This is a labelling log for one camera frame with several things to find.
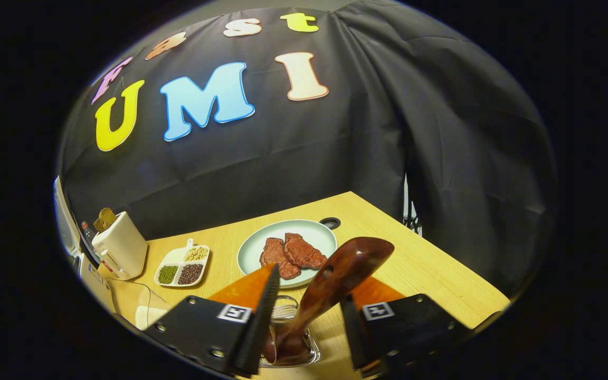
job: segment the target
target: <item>light green plate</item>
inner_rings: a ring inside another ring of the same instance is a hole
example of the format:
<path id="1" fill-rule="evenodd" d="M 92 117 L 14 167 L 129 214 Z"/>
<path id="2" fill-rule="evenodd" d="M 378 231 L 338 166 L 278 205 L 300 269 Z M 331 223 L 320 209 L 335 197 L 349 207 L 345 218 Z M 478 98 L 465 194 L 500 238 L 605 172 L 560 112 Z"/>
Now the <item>light green plate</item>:
<path id="1" fill-rule="evenodd" d="M 236 259 L 243 274 L 249 274 L 261 268 L 260 255 L 264 250 L 267 238 L 285 240 L 285 233 L 299 233 L 307 243 L 317 248 L 327 258 L 337 250 L 335 234 L 323 224 L 314 221 L 297 219 L 270 224 L 250 235 L 239 248 Z M 280 288 L 302 286 L 314 278 L 318 269 L 302 269 L 302 273 L 291 280 L 280 279 Z"/>

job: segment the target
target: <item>bottle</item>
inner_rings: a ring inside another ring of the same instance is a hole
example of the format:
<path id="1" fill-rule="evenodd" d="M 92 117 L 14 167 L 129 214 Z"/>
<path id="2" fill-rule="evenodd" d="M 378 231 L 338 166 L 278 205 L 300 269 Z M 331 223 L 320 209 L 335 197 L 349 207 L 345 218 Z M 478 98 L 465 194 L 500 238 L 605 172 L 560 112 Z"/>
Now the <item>bottle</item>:
<path id="1" fill-rule="evenodd" d="M 95 248 L 92 246 L 92 240 L 95 238 L 94 231 L 92 231 L 91 227 L 89 227 L 89 224 L 86 221 L 81 222 L 81 229 L 84 231 L 84 236 L 89 248 L 95 252 Z"/>

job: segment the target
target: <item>black grommet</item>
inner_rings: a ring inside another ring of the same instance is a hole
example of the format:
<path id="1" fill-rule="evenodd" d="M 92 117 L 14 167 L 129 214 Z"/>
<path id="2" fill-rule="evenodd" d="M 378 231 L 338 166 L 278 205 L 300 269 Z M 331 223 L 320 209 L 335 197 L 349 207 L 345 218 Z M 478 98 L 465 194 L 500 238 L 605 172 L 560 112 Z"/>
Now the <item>black grommet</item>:
<path id="1" fill-rule="evenodd" d="M 333 217 L 325 218 L 322 221 L 320 221 L 319 223 L 323 224 L 323 226 L 326 226 L 331 230 L 334 230 L 335 228 L 339 227 L 342 224 L 340 219 L 333 218 Z"/>

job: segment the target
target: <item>yellow letter u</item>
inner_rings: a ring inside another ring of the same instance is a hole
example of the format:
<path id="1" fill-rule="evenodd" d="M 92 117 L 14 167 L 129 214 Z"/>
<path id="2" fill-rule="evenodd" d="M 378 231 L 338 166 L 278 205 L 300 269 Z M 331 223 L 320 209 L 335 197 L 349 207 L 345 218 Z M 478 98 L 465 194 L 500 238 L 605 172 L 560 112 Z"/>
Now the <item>yellow letter u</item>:
<path id="1" fill-rule="evenodd" d="M 95 112 L 95 118 L 97 119 L 95 140 L 97 147 L 101 151 L 110 151 L 118 147 L 130 136 L 133 127 L 135 127 L 135 118 L 137 116 L 137 94 L 143 84 L 145 84 L 144 80 L 138 80 L 121 92 L 121 96 L 123 97 L 123 122 L 117 130 L 112 131 L 109 128 L 111 106 L 116 103 L 116 97 L 104 102 L 97 109 L 97 112 Z"/>

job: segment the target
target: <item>red beans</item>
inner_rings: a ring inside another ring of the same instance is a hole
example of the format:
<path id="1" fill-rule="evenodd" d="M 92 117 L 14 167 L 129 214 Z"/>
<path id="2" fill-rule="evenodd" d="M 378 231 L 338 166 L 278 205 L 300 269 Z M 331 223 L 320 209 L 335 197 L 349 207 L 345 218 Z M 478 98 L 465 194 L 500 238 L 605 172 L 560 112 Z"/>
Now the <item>red beans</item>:
<path id="1" fill-rule="evenodd" d="M 179 274 L 178 284 L 191 284 L 198 280 L 198 277 L 201 276 L 201 270 L 203 270 L 203 265 L 201 264 L 185 265 Z"/>

